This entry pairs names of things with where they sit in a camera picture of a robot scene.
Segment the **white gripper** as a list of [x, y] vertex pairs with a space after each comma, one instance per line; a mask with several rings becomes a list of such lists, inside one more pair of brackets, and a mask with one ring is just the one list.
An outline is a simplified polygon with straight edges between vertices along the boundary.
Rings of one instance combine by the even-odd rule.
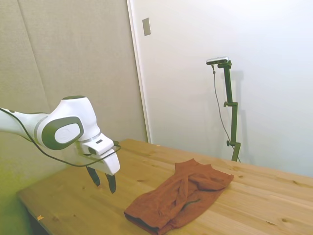
[[93, 183], [98, 187], [101, 181], [96, 170], [105, 173], [109, 189], [112, 194], [116, 192], [115, 174], [120, 170], [120, 163], [117, 156], [117, 149], [113, 143], [103, 144], [95, 142], [85, 142], [76, 144], [79, 161], [87, 165], [86, 169]]

